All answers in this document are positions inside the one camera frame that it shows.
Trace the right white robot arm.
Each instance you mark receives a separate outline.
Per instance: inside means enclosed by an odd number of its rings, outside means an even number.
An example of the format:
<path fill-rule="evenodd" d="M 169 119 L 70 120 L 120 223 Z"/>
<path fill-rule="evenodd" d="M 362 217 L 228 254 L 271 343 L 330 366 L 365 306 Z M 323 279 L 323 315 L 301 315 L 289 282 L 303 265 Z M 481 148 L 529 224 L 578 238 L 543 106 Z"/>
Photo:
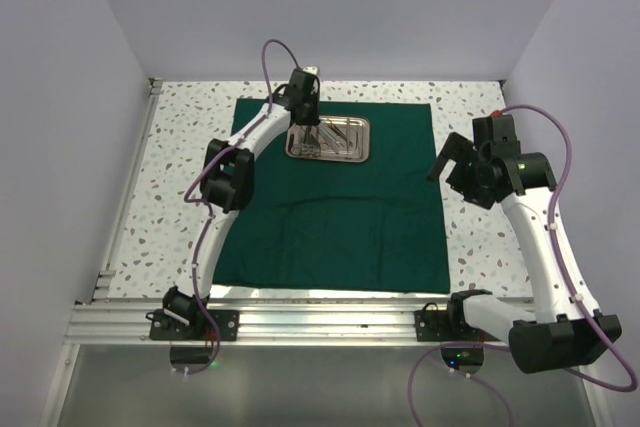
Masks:
<path fill-rule="evenodd" d="M 602 313 L 568 244 L 560 214 L 550 203 L 558 183 L 547 157 L 524 153 L 508 114 L 472 122 L 473 137 L 450 134 L 428 174 L 438 180 L 448 162 L 449 186 L 484 209 L 500 205 L 515 233 L 534 298 L 531 312 L 485 289 L 451 295 L 445 326 L 468 339 L 478 330 L 506 343 L 524 373 L 590 365 L 622 333 L 615 315 Z"/>

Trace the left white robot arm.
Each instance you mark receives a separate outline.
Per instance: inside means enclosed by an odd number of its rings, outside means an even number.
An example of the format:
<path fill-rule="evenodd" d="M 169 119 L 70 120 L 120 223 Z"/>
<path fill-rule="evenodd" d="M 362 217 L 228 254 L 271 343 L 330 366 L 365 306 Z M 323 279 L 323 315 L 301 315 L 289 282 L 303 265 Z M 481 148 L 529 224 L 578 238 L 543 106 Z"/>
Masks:
<path fill-rule="evenodd" d="M 163 298 L 163 314 L 185 339 L 197 339 L 216 328 L 206 302 L 230 228 L 252 200 L 257 158 L 291 126 L 318 125 L 319 100 L 319 69 L 297 67 L 289 81 L 270 92 L 258 113 L 229 140 L 209 143 L 203 170 L 184 197 L 185 202 L 206 208 L 191 250 L 191 270 Z"/>

